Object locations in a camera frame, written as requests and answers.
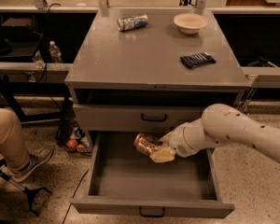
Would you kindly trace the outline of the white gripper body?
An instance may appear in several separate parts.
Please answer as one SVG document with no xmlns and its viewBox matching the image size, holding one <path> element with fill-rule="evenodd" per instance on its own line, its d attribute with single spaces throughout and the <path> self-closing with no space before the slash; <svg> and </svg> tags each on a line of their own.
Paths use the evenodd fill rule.
<svg viewBox="0 0 280 224">
<path fill-rule="evenodd" d="M 180 157 L 190 155 L 188 126 L 187 123 L 181 124 L 161 138 L 161 142 Z"/>
</svg>

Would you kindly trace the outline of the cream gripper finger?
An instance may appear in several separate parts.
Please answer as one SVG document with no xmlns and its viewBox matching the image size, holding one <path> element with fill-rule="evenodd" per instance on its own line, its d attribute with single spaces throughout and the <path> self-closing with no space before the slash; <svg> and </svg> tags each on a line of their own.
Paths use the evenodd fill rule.
<svg viewBox="0 0 280 224">
<path fill-rule="evenodd" d="M 175 153 L 169 147 L 161 147 L 153 152 L 150 158 L 156 163 L 165 163 L 175 159 Z"/>
</svg>

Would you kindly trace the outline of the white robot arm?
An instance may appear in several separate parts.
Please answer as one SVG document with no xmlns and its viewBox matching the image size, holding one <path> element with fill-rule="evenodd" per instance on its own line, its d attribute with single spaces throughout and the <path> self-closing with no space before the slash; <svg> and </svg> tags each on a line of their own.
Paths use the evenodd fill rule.
<svg viewBox="0 0 280 224">
<path fill-rule="evenodd" d="M 183 123 L 161 138 L 162 145 L 149 157 L 156 163 L 183 158 L 200 150 L 239 143 L 280 163 L 280 129 L 254 121 L 237 109 L 208 106 L 199 119 Z"/>
</svg>

